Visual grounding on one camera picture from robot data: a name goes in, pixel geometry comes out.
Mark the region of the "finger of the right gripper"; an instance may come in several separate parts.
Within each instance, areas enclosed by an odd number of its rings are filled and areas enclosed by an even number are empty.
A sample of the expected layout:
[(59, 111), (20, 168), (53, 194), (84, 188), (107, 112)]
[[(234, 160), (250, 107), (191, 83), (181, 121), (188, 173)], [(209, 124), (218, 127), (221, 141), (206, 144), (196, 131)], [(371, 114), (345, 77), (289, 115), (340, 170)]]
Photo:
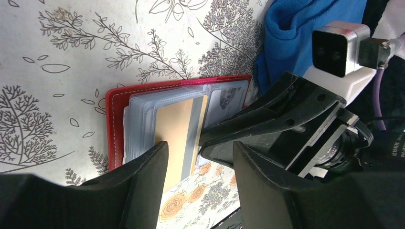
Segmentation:
[(234, 167), (233, 144), (241, 142), (282, 169), (310, 169), (319, 137), (320, 125), (217, 125), (202, 132), (200, 155)]
[(285, 72), (258, 100), (232, 117), (204, 129), (199, 145), (275, 134), (301, 126), (329, 108), (346, 105), (339, 95), (303, 77)]

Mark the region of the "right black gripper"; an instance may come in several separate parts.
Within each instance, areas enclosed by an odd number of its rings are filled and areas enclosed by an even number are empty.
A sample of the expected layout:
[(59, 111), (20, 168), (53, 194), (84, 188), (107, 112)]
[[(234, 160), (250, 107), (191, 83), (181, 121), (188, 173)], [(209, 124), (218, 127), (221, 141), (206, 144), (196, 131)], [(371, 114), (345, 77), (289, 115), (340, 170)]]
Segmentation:
[(325, 180), (352, 172), (404, 172), (405, 135), (372, 132), (358, 116), (341, 107), (285, 114), (288, 157), (285, 170), (312, 180), (313, 169), (326, 170)]

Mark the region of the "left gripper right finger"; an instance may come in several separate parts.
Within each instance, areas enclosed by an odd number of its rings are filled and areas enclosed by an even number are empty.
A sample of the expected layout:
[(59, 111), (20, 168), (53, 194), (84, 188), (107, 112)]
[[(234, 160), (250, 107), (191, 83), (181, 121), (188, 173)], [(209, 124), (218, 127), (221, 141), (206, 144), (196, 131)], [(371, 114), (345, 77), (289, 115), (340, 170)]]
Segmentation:
[(280, 168), (241, 141), (233, 143), (233, 163), (245, 229), (320, 228), (313, 198), (303, 195), (317, 183)]

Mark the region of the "red leather card holder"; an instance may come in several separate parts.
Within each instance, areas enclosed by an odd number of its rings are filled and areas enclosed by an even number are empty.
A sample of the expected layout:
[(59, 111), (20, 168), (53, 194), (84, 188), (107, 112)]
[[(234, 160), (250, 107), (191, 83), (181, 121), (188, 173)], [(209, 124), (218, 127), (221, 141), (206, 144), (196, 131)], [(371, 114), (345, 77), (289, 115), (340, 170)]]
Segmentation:
[(250, 75), (140, 84), (106, 94), (109, 170), (139, 158), (159, 141), (174, 156), (168, 173), (189, 175), (198, 153), (204, 121), (216, 123), (240, 110)]

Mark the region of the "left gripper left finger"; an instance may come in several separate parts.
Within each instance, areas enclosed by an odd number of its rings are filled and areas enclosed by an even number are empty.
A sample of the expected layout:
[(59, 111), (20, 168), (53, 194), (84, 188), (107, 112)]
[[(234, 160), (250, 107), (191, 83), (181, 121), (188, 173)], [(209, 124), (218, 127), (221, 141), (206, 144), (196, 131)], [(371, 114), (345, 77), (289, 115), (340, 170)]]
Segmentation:
[(168, 159), (168, 143), (161, 141), (119, 168), (70, 187), (66, 227), (156, 228)]

